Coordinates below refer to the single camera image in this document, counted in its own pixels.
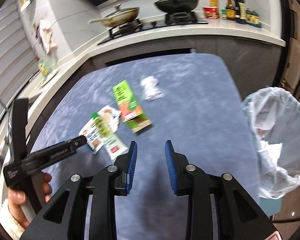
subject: blue table mat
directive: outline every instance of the blue table mat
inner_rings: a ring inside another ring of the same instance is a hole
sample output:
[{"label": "blue table mat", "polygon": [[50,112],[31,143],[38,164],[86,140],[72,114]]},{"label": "blue table mat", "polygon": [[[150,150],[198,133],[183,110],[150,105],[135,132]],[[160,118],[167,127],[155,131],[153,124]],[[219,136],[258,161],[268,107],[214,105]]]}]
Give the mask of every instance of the blue table mat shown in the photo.
[{"label": "blue table mat", "polygon": [[[93,112],[117,108],[112,87],[127,80],[137,98],[140,78],[154,76],[165,97],[140,101],[153,126],[133,134],[120,121],[118,136],[127,146],[138,144],[133,186],[127,197],[116,197],[119,240],[182,240],[185,237],[187,197],[176,197],[164,155],[166,140],[176,152],[206,173],[229,172],[257,201],[259,169],[241,99],[223,60],[211,54],[181,54],[145,58],[103,68],[82,77],[55,109],[33,151],[78,136]],[[93,155],[87,147],[47,169],[53,193],[78,173],[91,176],[112,162],[104,148]]]}]

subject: yellow package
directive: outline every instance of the yellow package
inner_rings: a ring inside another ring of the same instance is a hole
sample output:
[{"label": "yellow package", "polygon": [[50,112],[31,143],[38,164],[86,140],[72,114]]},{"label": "yellow package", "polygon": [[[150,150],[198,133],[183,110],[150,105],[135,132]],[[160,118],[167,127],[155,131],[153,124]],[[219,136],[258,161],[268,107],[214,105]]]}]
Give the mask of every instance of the yellow package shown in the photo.
[{"label": "yellow package", "polygon": [[209,0],[210,7],[216,7],[216,18],[219,18],[219,0]]},{"label": "yellow package", "polygon": [[209,0],[210,7],[217,7],[219,8],[219,0]]}]

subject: white fuzzy sleeve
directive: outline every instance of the white fuzzy sleeve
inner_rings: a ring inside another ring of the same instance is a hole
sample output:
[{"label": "white fuzzy sleeve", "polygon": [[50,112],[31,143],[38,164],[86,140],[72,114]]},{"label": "white fuzzy sleeve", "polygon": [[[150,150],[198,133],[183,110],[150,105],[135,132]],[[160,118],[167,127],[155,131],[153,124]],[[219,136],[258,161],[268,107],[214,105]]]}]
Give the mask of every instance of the white fuzzy sleeve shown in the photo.
[{"label": "white fuzzy sleeve", "polygon": [[0,210],[0,223],[13,240],[19,240],[25,229],[10,214],[8,208],[8,199],[6,199]]}]

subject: white countertop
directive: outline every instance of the white countertop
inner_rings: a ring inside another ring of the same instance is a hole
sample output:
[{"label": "white countertop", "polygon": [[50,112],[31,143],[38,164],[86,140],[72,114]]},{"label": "white countertop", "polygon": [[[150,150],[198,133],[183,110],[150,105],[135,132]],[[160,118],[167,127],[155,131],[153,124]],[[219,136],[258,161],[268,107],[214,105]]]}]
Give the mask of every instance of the white countertop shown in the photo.
[{"label": "white countertop", "polygon": [[[67,81],[67,79],[90,57],[102,54],[113,49],[127,45],[156,40],[167,37],[188,36],[188,35],[227,35],[242,38],[255,39],[275,45],[285,47],[285,41],[274,36],[265,29],[258,29],[250,25],[240,25],[232,21],[209,20],[207,25],[177,25],[157,29],[142,31],[130,34],[113,41],[98,45],[106,37],[106,32],[91,39],[70,55],[61,59],[57,63],[58,74],[43,88],[39,87],[42,77],[39,75],[28,85],[20,97],[38,96],[37,100],[28,111],[28,125],[26,127],[26,136],[28,137],[34,123],[40,116],[43,109],[49,103],[55,93]],[[0,147],[4,135],[7,133],[7,118],[0,126]]]}]

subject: green cardboard box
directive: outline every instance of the green cardboard box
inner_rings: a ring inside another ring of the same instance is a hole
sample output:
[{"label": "green cardboard box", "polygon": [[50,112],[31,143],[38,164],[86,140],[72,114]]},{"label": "green cardboard box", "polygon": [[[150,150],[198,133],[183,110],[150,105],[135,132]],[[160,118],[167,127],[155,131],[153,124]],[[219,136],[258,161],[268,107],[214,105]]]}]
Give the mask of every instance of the green cardboard box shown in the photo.
[{"label": "green cardboard box", "polygon": [[121,118],[135,133],[151,125],[151,120],[143,112],[126,80],[112,88],[121,113]]}]

